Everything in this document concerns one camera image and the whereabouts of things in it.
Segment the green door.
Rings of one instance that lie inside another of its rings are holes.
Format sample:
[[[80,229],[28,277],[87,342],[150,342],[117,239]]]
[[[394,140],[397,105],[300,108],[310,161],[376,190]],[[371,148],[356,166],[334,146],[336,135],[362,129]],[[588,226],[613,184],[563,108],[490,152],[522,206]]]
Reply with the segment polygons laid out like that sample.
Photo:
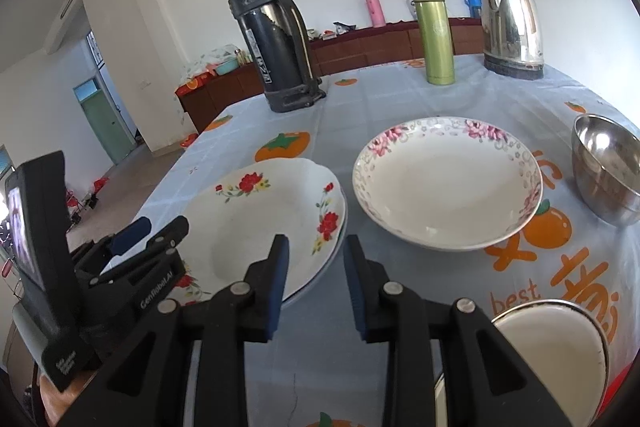
[[[74,89],[96,139],[114,165],[120,164],[133,150],[134,142],[120,121],[119,113],[110,103],[96,77],[81,83]]]

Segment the black steel thermos flask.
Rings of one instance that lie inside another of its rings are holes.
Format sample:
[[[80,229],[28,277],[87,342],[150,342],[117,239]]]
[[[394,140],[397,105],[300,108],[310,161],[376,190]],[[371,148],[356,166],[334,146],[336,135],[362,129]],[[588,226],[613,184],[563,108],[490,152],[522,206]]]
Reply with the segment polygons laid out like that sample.
[[[294,0],[228,0],[270,109],[288,113],[326,97],[311,67],[307,28]]]

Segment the blue thermos on sideboard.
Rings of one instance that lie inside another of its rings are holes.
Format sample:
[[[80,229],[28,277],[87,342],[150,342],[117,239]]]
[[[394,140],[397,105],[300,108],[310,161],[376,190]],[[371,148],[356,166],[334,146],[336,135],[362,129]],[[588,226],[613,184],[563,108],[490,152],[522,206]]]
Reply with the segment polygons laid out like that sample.
[[[473,18],[482,17],[482,0],[463,0]]]

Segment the blue persimmon tablecloth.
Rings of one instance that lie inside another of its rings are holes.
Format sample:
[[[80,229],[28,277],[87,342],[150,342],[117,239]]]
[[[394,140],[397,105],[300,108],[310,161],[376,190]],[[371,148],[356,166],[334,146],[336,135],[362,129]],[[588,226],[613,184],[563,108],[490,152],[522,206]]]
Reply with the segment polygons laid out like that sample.
[[[326,77],[326,98],[297,112],[273,113],[262,96],[236,103],[222,114],[221,127],[202,133],[182,155],[115,171],[96,217],[73,231],[70,243],[142,216],[163,227],[282,133],[308,133],[304,156],[331,169],[352,196],[352,165],[378,133],[426,116],[480,119],[517,136],[541,165],[550,208],[522,235],[491,251],[429,251],[380,228],[356,199],[348,203],[349,232],[369,258],[426,299],[450,303],[468,296],[489,315],[533,298],[580,303],[608,333],[611,376],[619,379],[639,348],[639,230],[608,225],[584,204],[573,178],[570,136],[581,113],[619,124],[624,115],[556,69],[541,80],[518,80],[488,72],[477,55],[462,55],[456,74],[451,86],[436,87],[422,67],[394,63]],[[376,426],[385,369],[385,347],[364,343],[355,329],[344,265],[335,259],[283,309],[273,340],[247,347],[250,423],[307,426],[328,415]]]

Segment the stainless steel bowl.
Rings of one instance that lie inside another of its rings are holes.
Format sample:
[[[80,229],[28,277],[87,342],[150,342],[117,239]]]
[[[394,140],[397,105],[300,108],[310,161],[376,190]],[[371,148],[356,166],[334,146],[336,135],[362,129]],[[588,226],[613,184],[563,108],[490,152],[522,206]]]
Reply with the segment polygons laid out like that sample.
[[[572,167],[582,200],[617,228],[639,222],[639,139],[611,118],[584,114],[572,127]]]

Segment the dark red wooden sideboard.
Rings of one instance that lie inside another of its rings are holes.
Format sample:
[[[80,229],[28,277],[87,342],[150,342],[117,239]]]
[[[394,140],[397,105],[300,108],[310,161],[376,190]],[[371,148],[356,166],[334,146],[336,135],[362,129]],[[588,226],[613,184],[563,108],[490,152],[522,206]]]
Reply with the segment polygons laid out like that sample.
[[[480,20],[451,17],[449,25],[454,54],[479,54],[483,51]],[[312,70],[317,76],[424,57],[416,22],[357,29],[326,41],[314,40],[309,47]],[[207,70],[201,72],[178,87],[176,95],[195,129],[202,132],[228,106],[262,92],[264,87],[256,68],[247,64],[222,76],[214,76]]]

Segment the pink plastic bowl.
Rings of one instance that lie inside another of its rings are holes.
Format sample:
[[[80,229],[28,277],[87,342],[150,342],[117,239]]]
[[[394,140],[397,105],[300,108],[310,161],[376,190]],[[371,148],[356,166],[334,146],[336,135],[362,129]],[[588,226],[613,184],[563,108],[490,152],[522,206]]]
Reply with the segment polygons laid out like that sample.
[[[603,402],[600,405],[600,409],[598,410],[597,413],[597,418],[599,418],[604,411],[606,410],[606,408],[610,405],[611,401],[613,400],[613,398],[615,397],[616,393],[620,390],[620,387],[622,387],[622,384],[624,382],[624,380],[626,379],[630,369],[631,369],[632,364],[629,363],[628,365],[626,365],[621,371],[620,373],[615,376],[613,378],[613,380],[608,384],[608,387],[605,390],[605,395],[603,398]]]

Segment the mesh food cover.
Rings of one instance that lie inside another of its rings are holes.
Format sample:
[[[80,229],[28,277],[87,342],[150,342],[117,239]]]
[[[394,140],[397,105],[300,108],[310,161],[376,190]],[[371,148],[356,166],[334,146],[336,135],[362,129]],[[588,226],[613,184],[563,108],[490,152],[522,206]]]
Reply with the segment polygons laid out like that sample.
[[[187,82],[199,75],[208,72],[210,75],[216,76],[213,72],[213,65],[224,60],[228,57],[236,57],[239,60],[241,49],[234,44],[226,44],[221,48],[210,50],[204,54],[201,54],[194,61],[186,65],[183,69],[181,80]]]

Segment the white enamel bowl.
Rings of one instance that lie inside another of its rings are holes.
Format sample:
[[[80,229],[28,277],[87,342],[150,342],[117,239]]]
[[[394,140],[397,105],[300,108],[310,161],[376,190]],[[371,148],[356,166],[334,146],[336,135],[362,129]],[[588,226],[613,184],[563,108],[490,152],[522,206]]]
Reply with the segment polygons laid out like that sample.
[[[601,327],[574,303],[525,303],[490,319],[460,299],[448,319],[439,426],[588,426],[608,383]]]

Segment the green thermos bottle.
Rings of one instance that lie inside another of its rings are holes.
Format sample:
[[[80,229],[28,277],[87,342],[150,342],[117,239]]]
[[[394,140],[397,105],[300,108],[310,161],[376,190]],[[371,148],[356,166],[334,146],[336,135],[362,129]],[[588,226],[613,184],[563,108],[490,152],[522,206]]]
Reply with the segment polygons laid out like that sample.
[[[454,83],[454,48],[445,0],[412,0],[416,8],[426,69],[435,86]]]

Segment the teal basin on sideboard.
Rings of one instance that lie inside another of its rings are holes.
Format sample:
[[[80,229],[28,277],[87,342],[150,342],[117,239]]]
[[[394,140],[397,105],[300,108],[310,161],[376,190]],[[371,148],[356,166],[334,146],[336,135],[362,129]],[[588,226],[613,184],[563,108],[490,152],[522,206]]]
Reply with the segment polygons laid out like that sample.
[[[240,67],[240,63],[236,57],[228,57],[227,60],[213,65],[213,72],[216,76],[223,76],[233,72]]]

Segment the red floral white plate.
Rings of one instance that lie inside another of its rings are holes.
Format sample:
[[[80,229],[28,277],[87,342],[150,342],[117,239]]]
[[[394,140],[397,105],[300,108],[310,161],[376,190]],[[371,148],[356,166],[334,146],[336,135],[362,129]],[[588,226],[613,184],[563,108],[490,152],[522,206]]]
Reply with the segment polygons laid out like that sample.
[[[288,269],[306,272],[331,248],[345,208],[335,174],[306,158],[267,159],[226,174],[182,213],[189,221],[178,246],[186,275],[175,298],[198,303],[242,280],[277,234],[290,242]]]

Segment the stainless steel electric kettle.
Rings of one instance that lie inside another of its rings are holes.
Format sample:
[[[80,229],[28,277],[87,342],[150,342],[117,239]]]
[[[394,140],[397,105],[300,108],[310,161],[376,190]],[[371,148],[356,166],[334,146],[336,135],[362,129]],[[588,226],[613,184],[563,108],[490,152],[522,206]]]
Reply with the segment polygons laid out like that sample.
[[[484,66],[516,79],[544,77],[541,26],[534,0],[482,0]]]

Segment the pink floral white plate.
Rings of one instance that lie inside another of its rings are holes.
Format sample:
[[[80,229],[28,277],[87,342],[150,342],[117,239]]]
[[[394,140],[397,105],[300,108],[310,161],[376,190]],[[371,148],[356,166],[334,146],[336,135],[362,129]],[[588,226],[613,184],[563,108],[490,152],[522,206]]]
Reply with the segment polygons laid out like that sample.
[[[533,153],[494,124],[428,117],[373,138],[352,168],[365,213],[406,242],[478,251],[521,231],[542,202]]]

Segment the pink thermos on sideboard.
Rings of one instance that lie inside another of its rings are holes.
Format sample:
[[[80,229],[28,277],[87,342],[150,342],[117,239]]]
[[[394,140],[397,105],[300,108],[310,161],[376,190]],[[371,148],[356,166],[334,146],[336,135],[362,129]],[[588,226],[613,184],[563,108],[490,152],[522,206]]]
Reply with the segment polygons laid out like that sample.
[[[384,27],[386,19],[382,9],[380,0],[366,0],[367,9],[370,15],[371,23],[374,28]]]

